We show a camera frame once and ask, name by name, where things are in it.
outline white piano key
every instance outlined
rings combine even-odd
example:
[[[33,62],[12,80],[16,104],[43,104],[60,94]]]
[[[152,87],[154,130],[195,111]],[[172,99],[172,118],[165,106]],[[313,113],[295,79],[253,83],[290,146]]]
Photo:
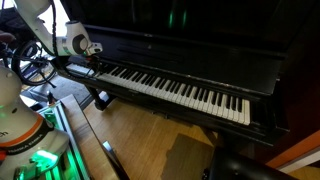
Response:
[[[199,88],[199,92],[198,92],[197,97],[196,97],[196,99],[194,100],[194,104],[193,104],[193,108],[194,108],[194,109],[198,109],[198,110],[199,110],[199,103],[200,103],[200,101],[199,101],[198,97],[199,97],[199,95],[200,95],[200,93],[201,93],[202,91],[203,91],[203,89],[202,89],[202,88]]]
[[[193,107],[193,104],[194,104],[194,98],[193,98],[193,96],[194,96],[194,94],[196,93],[196,91],[197,91],[197,87],[193,87],[192,88],[192,91],[191,91],[191,93],[190,93],[190,96],[189,96],[189,98],[188,98],[188,100],[187,100],[187,106],[188,107]]]
[[[138,74],[138,72],[133,73],[133,75],[128,79],[127,83],[124,84],[124,87],[130,88],[132,87],[132,83],[134,83],[132,81],[133,77],[136,76]]]
[[[145,93],[152,95],[152,93],[156,90],[155,86],[160,79],[161,79],[160,77],[157,77],[156,80],[152,83],[152,85],[148,87]]]
[[[143,87],[143,89],[141,90],[141,92],[144,92],[145,93],[145,91],[149,88],[149,86],[147,85],[147,84],[143,84],[144,85],[144,87]]]
[[[141,92],[144,88],[144,85],[142,84],[142,81],[148,76],[148,74],[144,74],[141,79],[137,82],[138,86],[136,87],[137,91]]]
[[[180,104],[181,104],[181,105],[187,106],[187,99],[188,99],[188,97],[187,97],[187,92],[188,92],[188,90],[189,90],[190,88],[191,88],[191,86],[187,87],[186,93],[184,94],[184,96],[181,97],[181,100],[180,100]]]
[[[203,90],[202,90],[202,94],[203,94],[203,95],[202,95],[202,99],[201,99],[201,101],[200,101],[200,103],[199,103],[199,106],[198,106],[198,110],[204,111],[204,112],[206,111],[206,110],[203,110],[203,106],[204,106],[204,103],[205,103],[205,102],[204,102],[204,99],[205,99],[205,93],[206,93],[206,91],[207,91],[206,89],[203,89]]]
[[[181,93],[182,93],[182,91],[183,91],[184,88],[186,88],[186,84],[182,83],[181,86],[180,86],[180,89],[178,90],[177,97],[176,97],[176,99],[175,99],[174,102],[180,104],[180,101],[181,101],[181,99],[182,99],[182,97],[183,97],[183,96],[181,95]]]
[[[157,88],[155,88],[155,90],[154,90],[153,93],[152,93],[152,95],[155,96],[155,97],[158,97],[157,94],[158,94],[159,91],[160,91],[161,81],[162,81],[162,79],[160,79],[160,84],[159,84],[159,86],[158,86]]]
[[[208,102],[205,104],[205,106],[207,106],[207,113],[211,114],[213,111],[213,104],[211,103],[213,98],[213,91],[209,91],[209,95],[208,95]]]
[[[221,104],[221,107],[223,107],[222,117],[228,118],[229,109],[226,107],[227,106],[227,95],[223,95],[223,98],[224,98],[224,99],[222,99],[223,105]]]
[[[250,124],[250,103],[248,100],[244,100],[244,124],[249,125]]]
[[[221,101],[221,106],[218,106],[218,115],[217,116],[220,116],[222,117],[223,115],[223,110],[224,110],[224,101],[225,101],[225,96],[222,95],[221,93],[219,93],[219,97],[222,97],[222,101]]]
[[[159,93],[159,96],[158,96],[159,98],[164,99],[164,97],[165,97],[165,95],[167,93],[166,88],[170,84],[170,82],[171,82],[170,80],[166,81],[166,83],[164,84],[163,88],[160,90],[160,93]]]
[[[120,76],[121,76],[121,74],[123,74],[126,70],[127,70],[127,69],[122,70],[121,73],[119,73],[119,74],[116,76],[116,81],[117,81],[116,83],[117,83],[117,84],[119,84],[119,85],[124,84],[125,79],[120,78]]]
[[[165,100],[168,100],[171,95],[170,89],[171,89],[173,83],[174,83],[174,81],[170,84],[170,86],[168,86],[168,91],[166,91],[166,94],[164,95]]]
[[[238,101],[239,98],[236,98],[236,110],[233,113],[233,121],[240,122],[239,111],[238,111]]]
[[[232,103],[233,101],[235,101],[234,97],[230,96],[230,107],[229,107],[229,111],[228,111],[228,118],[229,120],[233,121],[233,114],[234,114],[234,111],[232,110]]]
[[[178,87],[176,87],[176,88],[173,90],[174,95],[172,96],[172,99],[171,99],[172,102],[176,102],[176,100],[177,100],[177,98],[178,98],[178,95],[179,95],[179,92],[180,92],[180,89],[181,89],[181,84],[178,85]]]
[[[240,115],[239,123],[241,123],[241,124],[244,124],[244,122],[245,122],[245,117],[244,117],[244,110],[245,110],[244,101],[245,101],[245,100],[242,99],[242,112],[239,113],[239,115]]]
[[[119,67],[117,66],[117,67],[115,67],[112,71],[110,71],[110,73],[108,73],[108,74],[112,74],[113,72],[115,72],[116,70],[118,70],[119,69]]]

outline green led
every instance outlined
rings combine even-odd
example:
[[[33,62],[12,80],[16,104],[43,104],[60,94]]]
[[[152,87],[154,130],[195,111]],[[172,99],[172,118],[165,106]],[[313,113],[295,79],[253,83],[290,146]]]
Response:
[[[24,173],[21,173],[21,174],[20,174],[19,180],[24,180]]]
[[[172,28],[173,25],[173,12],[170,12],[170,16],[169,16],[169,28]]]
[[[182,19],[182,28],[184,28],[186,26],[186,22],[187,22],[187,11],[183,12],[183,19]]]

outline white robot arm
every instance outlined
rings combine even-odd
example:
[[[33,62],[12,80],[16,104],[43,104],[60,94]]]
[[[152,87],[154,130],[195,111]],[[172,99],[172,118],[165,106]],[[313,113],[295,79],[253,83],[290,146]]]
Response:
[[[31,30],[44,46],[55,55],[53,50],[52,34],[48,32],[38,16],[44,13],[51,5],[50,0],[13,0],[13,3]],[[59,56],[84,54],[89,56],[102,51],[100,43],[90,41],[87,31],[81,22],[70,21],[66,23],[67,34],[56,38]]]

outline black cable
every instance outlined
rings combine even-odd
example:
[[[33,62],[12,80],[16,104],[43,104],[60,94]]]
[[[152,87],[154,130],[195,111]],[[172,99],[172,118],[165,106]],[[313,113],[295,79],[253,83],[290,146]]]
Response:
[[[2,0],[2,5],[1,5],[1,9],[0,9],[0,19],[2,16],[2,11],[4,10],[4,2],[5,2],[5,0]]]

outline upright piano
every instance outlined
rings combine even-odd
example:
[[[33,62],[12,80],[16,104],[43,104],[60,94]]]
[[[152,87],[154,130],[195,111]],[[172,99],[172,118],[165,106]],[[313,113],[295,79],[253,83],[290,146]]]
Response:
[[[64,5],[104,50],[94,57],[59,57],[53,64],[60,75],[83,83],[97,104],[103,101],[95,90],[102,90],[267,146],[289,131],[279,72],[306,9],[293,6],[283,14],[289,2],[278,0]]]

